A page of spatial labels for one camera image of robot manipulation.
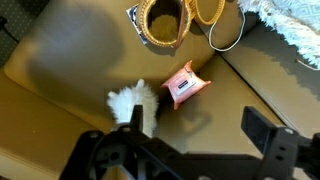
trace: white fur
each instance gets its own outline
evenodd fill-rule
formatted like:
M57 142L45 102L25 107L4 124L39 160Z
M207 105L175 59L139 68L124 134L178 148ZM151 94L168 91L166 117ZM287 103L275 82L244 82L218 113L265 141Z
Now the white fur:
M116 118L116 123L129 123L131 120L134 105L143 106L143 133L152 137L153 130L156 128L156 111L158 109L158 98L151 91L150 86L145 85L144 80L140 79L136 86L125 87L119 94L113 91L108 93L107 101L111 111Z
M238 0L238 4L243 12L258 13L267 26L283 34L289 45L297 46L309 64L320 70L319 0Z

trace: pink package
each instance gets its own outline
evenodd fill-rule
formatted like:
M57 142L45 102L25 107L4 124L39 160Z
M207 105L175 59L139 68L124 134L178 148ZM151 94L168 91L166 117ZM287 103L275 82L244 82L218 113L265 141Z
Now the pink package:
M211 81L203 81L191 69L192 60L175 73L170 79L161 85L168 87L174 100L174 110L177 110L182 102L194 95L200 89L210 84Z

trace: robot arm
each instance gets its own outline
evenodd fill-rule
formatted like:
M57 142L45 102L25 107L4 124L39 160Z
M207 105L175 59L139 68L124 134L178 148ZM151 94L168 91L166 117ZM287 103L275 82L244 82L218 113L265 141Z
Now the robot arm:
M142 106L134 108L131 123L104 135L85 132L60 176L61 180L100 180L108 167L121 165L132 179L293 179L300 167L320 179L320 133L308 139L288 127L276 127L255 108L245 107L241 128L264 155L181 154L159 138L139 129Z

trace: tan fabric surface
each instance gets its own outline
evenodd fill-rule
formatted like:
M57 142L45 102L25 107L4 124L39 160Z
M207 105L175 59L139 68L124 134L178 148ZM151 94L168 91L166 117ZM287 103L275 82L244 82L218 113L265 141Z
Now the tan fabric surface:
M243 108L254 106L272 122L282 123L220 56L206 63L199 76L212 84L177 111L171 99L162 104L157 136L180 152L243 152L258 156L260 153L240 127Z
M0 70L0 174L56 179L91 125L27 91Z
M101 130L113 122L105 93L144 78L159 86L193 59L199 69L214 53L192 26L179 49L143 46L125 12L138 3L52 0L5 66L6 74L32 92Z
M320 132L319 72L295 63L301 56L283 37L261 24L223 56L288 126Z
M253 13L248 13L246 15L246 24L243 33L252 29L257 24L258 20L258 16ZM242 15L238 9L237 0L226 0L222 14L210 37L214 47L229 47L239 37L242 22ZM200 25L200 27L209 38L211 26Z

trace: label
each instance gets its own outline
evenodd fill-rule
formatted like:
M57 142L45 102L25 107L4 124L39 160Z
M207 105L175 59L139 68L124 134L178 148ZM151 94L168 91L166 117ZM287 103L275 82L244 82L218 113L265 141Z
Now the label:
M142 31L139 30L137 23L136 23L136 11L138 8L138 4L134 5L133 7L131 7L130 9L127 9L126 12L129 16L129 19L133 25L133 27L136 29L140 40L142 41L143 45L146 45L149 43L149 41L147 40L147 38L142 34Z
M196 82L193 80L191 74L185 71L182 74L177 75L175 81L172 83L173 90L179 96L187 89L192 87Z

